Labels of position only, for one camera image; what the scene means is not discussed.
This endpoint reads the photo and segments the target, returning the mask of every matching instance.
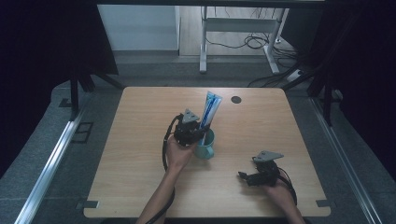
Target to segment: gray floor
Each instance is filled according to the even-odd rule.
[[[199,73],[197,57],[147,56],[145,63],[135,56],[116,55],[120,75],[114,77],[127,86],[246,87],[253,79],[268,76],[270,68],[261,57],[211,57],[207,74]],[[96,85],[82,122],[92,123],[85,144],[72,143],[53,178],[33,223],[101,223],[85,218],[77,205],[89,194],[93,177],[106,142],[121,91],[93,77]],[[312,223],[367,223],[358,200],[349,186],[340,162],[326,138],[305,89],[307,83],[286,92],[309,154],[318,172],[332,213],[328,217],[307,217]],[[21,155],[0,180],[0,220],[13,223],[35,184],[50,152],[69,119],[70,108],[59,107],[69,98],[68,83],[54,89],[52,102]],[[332,108],[333,128],[361,183],[375,203],[383,223],[396,223],[396,185],[374,153],[343,117],[337,104]],[[76,134],[74,139],[84,139]],[[172,219],[170,223],[265,223],[265,219]]]

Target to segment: aluminum rail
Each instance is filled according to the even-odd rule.
[[[347,154],[345,153],[341,143],[338,141],[338,138],[333,130],[330,127],[326,120],[323,118],[321,113],[321,106],[318,102],[318,99],[311,98],[311,103],[315,108],[316,115],[320,122],[323,131],[326,134],[326,137],[329,139],[330,145],[332,146],[332,150],[335,154],[335,157],[339,160],[340,165],[346,175],[346,179],[349,182],[352,191],[355,193],[355,196],[361,205],[361,210],[366,216],[368,222],[370,224],[379,224],[382,223],[381,218],[376,212],[375,205],[371,200],[367,190],[359,180],[355,170],[353,169],[352,164],[350,163]]]
[[[85,112],[86,104],[91,99],[91,96],[86,93],[81,100],[81,108],[75,118],[74,121],[68,121],[64,132],[58,140],[55,148],[52,150],[52,153],[49,156],[47,164],[45,165],[43,171],[41,172],[40,177],[35,182],[35,186],[33,187],[26,203],[24,204],[20,214],[15,221],[15,224],[27,224],[31,223],[35,217],[35,213],[40,206],[48,187],[50,186],[50,182],[52,178],[55,176],[56,170],[58,169],[59,164],[61,163],[62,157],[66,152],[66,149],[69,143],[72,140],[73,134],[76,131],[79,122]]]

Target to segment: wrist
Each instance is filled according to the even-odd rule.
[[[183,170],[183,167],[181,167],[181,166],[170,165],[168,167],[168,169],[166,170],[166,173],[168,173],[169,175],[179,175],[182,170]]]
[[[305,224],[300,210],[297,207],[293,210],[284,210],[284,214],[290,224]]]

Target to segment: black curtain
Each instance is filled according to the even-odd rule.
[[[71,74],[117,74],[96,5],[7,0],[0,9],[0,175],[18,156]]]
[[[396,179],[396,6],[369,1],[331,73],[341,109]]]

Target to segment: table surface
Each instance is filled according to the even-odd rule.
[[[281,217],[257,187],[238,171],[256,174],[251,161],[262,150],[283,154],[276,160],[295,187],[303,216],[324,217],[326,200],[304,140],[281,89],[129,87],[121,96],[92,183],[86,217],[138,217],[164,174],[163,137],[172,119],[186,108],[201,117],[205,96],[223,97],[211,128],[215,157],[191,158],[176,185],[168,217]],[[231,101],[242,99],[240,104]]]

